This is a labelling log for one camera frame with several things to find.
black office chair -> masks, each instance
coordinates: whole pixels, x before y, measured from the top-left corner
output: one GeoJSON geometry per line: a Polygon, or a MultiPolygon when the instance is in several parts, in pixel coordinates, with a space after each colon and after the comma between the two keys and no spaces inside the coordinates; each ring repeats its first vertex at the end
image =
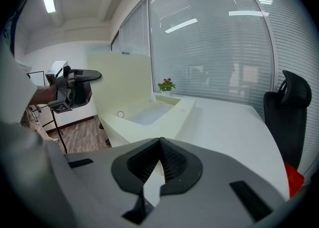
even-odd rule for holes
{"type": "Polygon", "coordinates": [[[312,98],[302,77],[283,70],[285,81],[278,92],[264,95],[265,122],[284,162],[298,168],[304,147],[307,107],[312,98]]]}

chair headrest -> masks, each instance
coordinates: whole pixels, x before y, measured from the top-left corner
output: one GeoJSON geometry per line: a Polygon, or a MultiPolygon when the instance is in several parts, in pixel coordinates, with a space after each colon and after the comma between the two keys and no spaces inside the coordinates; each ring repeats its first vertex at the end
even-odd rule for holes
{"type": "Polygon", "coordinates": [[[278,92],[284,93],[280,107],[307,108],[310,105],[312,93],[309,84],[302,77],[283,70],[286,80],[278,92]]]}

wooden floor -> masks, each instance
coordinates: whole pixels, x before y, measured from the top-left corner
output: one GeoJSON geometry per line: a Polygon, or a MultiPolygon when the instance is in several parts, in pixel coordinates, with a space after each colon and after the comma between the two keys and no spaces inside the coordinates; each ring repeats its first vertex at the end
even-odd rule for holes
{"type": "MultiPolygon", "coordinates": [[[[99,124],[99,119],[95,118],[60,130],[63,132],[62,138],[68,153],[81,153],[110,148],[111,146],[107,146],[105,143],[108,137],[104,130],[99,129],[99,124]]],[[[59,138],[56,131],[49,133],[49,136],[59,138]]],[[[62,152],[65,153],[60,140],[58,144],[62,152]]]]}

window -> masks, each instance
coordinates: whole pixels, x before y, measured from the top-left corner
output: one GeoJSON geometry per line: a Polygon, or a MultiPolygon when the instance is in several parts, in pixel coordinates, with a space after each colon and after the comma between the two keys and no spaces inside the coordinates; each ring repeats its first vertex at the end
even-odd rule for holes
{"type": "Polygon", "coordinates": [[[119,41],[119,33],[117,33],[116,37],[114,38],[112,42],[112,51],[120,51],[120,41],[119,41]]]}
{"type": "Polygon", "coordinates": [[[146,0],[131,12],[120,28],[120,51],[150,55],[146,0]]]}
{"type": "Polygon", "coordinates": [[[255,0],[149,0],[154,90],[248,104],[263,116],[273,51],[255,0]]]}
{"type": "Polygon", "coordinates": [[[278,85],[285,80],[282,70],[288,70],[303,77],[312,90],[312,101],[307,108],[307,126],[303,154],[298,172],[305,177],[305,183],[313,174],[308,172],[319,154],[319,48],[318,31],[301,0],[259,0],[266,12],[272,16],[272,27],[278,52],[278,85]]]}

person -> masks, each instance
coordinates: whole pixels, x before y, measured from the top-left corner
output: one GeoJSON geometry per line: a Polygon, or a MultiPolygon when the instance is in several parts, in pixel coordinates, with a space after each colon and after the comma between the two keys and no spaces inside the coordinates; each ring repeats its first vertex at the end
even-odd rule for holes
{"type": "MultiPolygon", "coordinates": [[[[42,101],[44,101],[43,98],[47,97],[47,96],[45,96],[45,94],[43,94],[43,90],[42,91],[40,90],[39,92],[38,92],[38,94],[35,93],[35,99],[34,99],[34,96],[33,96],[32,100],[31,100],[32,103],[42,102],[42,101]]],[[[32,104],[31,102],[30,102],[29,106],[26,109],[26,114],[27,114],[27,118],[28,118],[28,121],[29,121],[30,128],[32,130],[37,131],[37,133],[41,136],[41,138],[43,140],[53,141],[53,142],[57,143],[59,141],[59,139],[58,138],[51,138],[46,133],[45,129],[42,127],[41,123],[38,121],[37,117],[34,115],[31,105],[34,105],[36,110],[39,113],[41,112],[41,108],[37,104],[32,104]]]]}
{"type": "Polygon", "coordinates": [[[56,84],[37,86],[37,90],[31,98],[29,105],[48,104],[54,101],[56,91],[56,84]]]}

